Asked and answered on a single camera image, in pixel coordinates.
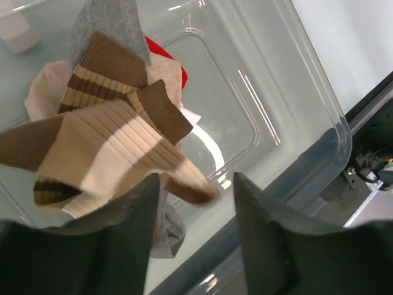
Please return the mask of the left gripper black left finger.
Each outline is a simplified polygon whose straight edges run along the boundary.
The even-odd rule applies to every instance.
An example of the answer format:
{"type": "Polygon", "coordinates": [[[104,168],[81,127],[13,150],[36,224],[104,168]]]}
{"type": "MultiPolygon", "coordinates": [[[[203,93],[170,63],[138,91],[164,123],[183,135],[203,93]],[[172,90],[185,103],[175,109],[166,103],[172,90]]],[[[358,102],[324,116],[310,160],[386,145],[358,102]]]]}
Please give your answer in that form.
{"type": "Polygon", "coordinates": [[[69,227],[1,221],[2,294],[142,294],[157,218],[160,180],[69,227]]]}

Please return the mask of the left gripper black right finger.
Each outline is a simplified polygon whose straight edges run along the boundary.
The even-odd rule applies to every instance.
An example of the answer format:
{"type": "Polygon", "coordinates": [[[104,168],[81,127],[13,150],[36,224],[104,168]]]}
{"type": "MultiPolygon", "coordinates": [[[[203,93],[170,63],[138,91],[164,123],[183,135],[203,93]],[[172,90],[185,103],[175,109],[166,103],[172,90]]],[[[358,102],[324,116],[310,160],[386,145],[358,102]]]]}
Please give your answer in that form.
{"type": "Polygon", "coordinates": [[[392,221],[345,228],[270,197],[233,176],[249,294],[391,294],[392,221]]]}

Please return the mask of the brown striped sock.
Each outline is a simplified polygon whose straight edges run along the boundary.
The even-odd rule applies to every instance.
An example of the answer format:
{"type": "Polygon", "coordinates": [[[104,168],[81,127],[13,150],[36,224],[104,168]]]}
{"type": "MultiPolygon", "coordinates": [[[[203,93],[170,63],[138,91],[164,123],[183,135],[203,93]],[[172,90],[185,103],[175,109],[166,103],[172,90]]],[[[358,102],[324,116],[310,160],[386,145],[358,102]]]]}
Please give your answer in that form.
{"type": "Polygon", "coordinates": [[[176,144],[181,134],[163,125],[179,110],[165,83],[101,104],[38,120],[1,133],[1,163],[60,183],[34,195],[38,207],[83,217],[131,191],[151,173],[170,193],[201,205],[217,188],[176,144]]]}
{"type": "Polygon", "coordinates": [[[144,60],[97,31],[71,74],[58,113],[101,104],[145,86],[144,60]]]}

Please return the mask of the beige red reindeer sock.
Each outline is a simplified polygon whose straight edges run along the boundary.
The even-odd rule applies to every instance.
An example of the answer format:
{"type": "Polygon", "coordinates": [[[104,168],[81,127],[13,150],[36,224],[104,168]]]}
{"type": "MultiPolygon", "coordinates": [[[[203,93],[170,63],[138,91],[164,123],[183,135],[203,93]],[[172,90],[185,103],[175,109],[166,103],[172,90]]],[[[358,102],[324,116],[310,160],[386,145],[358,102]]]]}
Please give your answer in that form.
{"type": "Polygon", "coordinates": [[[76,65],[60,60],[47,63],[36,76],[25,99],[32,121],[118,98],[157,81],[175,107],[187,75],[181,63],[151,39],[147,40],[151,65],[112,39],[96,33],[88,51],[76,65]]]}

